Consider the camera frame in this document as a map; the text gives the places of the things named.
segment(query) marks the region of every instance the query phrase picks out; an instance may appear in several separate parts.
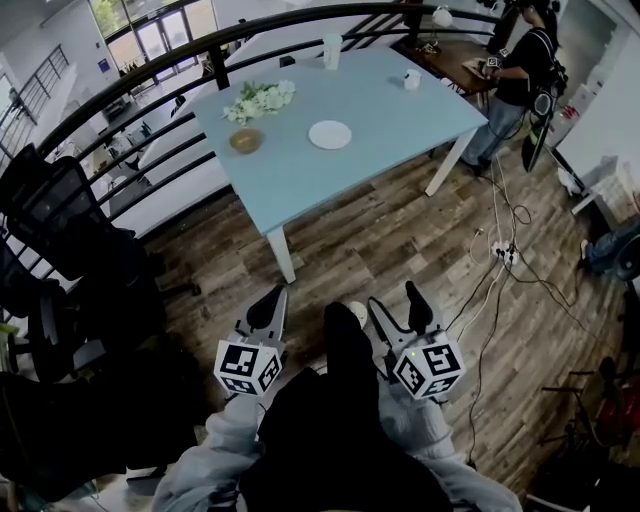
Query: ceiling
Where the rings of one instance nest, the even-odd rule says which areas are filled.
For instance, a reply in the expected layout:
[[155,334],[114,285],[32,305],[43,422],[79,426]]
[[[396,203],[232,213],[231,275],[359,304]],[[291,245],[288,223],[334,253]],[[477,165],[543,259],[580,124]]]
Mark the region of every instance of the ceiling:
[[76,1],[86,0],[0,0],[0,48],[20,32]]

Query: power strip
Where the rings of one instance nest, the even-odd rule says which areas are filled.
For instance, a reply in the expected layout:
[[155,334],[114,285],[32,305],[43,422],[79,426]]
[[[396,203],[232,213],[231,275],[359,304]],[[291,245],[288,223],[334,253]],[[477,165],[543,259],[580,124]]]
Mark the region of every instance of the power strip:
[[500,243],[496,240],[491,246],[491,254],[493,254],[496,258],[504,260],[506,263],[510,263],[510,266],[512,267],[516,265],[520,260],[518,251],[511,248],[510,242]]

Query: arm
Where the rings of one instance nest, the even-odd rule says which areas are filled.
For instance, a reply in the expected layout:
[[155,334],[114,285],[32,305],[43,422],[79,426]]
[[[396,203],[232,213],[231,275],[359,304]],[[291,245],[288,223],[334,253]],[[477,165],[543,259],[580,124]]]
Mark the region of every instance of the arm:
[[240,395],[207,420],[207,438],[182,454],[160,481],[154,512],[235,510],[242,473],[259,458],[258,401]]
[[506,487],[462,463],[440,406],[413,400],[401,384],[378,379],[380,422],[387,436],[436,476],[452,503],[475,504],[483,512],[522,512]]
[[504,78],[507,80],[527,80],[529,73],[520,66],[516,66],[515,68],[497,69],[491,76],[493,78]]

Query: white cup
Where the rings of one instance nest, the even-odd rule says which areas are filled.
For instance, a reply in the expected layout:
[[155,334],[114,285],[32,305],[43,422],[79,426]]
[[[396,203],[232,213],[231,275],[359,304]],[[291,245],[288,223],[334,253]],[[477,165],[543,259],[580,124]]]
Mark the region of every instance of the white cup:
[[420,80],[422,80],[420,71],[408,69],[407,74],[404,76],[404,88],[407,91],[416,91],[420,87]]
[[327,34],[323,38],[324,41],[324,60],[325,69],[336,70],[340,63],[340,51],[342,50],[342,36],[339,34]]

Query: white plate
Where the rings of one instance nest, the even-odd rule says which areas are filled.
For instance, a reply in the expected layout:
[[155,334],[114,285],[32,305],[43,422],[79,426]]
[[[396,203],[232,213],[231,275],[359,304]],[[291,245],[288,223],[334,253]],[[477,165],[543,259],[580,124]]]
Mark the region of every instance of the white plate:
[[309,139],[322,149],[340,149],[351,141],[351,130],[338,121],[320,121],[309,130]]

